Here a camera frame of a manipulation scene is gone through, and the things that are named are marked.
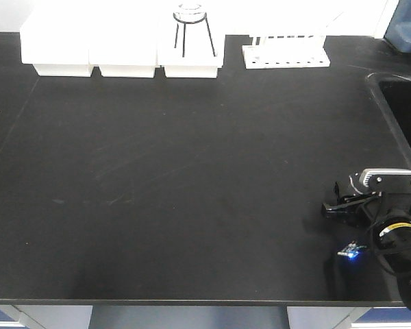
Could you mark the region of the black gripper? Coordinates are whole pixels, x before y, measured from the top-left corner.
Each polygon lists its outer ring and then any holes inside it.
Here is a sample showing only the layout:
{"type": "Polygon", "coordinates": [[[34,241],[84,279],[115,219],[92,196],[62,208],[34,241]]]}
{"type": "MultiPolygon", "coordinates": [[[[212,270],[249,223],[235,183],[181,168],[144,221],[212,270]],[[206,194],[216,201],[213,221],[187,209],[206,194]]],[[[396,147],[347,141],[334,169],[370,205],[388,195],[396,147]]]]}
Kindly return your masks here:
{"type": "Polygon", "coordinates": [[[322,203],[322,215],[347,226],[411,224],[411,193],[362,192],[350,183],[335,181],[336,205],[322,203]]]}

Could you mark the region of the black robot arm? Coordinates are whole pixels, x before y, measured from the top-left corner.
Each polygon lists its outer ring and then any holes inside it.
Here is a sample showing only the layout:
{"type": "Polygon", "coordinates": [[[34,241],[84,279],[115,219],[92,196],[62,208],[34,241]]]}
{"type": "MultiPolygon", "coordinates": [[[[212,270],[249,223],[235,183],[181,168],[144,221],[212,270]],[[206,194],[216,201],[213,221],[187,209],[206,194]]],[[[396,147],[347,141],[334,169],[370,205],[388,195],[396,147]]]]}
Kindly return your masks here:
{"type": "Polygon", "coordinates": [[[339,254],[353,259],[369,250],[377,264],[396,278],[401,300],[411,310],[411,193],[342,194],[335,183],[334,194],[336,204],[324,204],[325,213],[349,226],[362,226],[366,239],[365,246],[354,240],[339,254]]]}

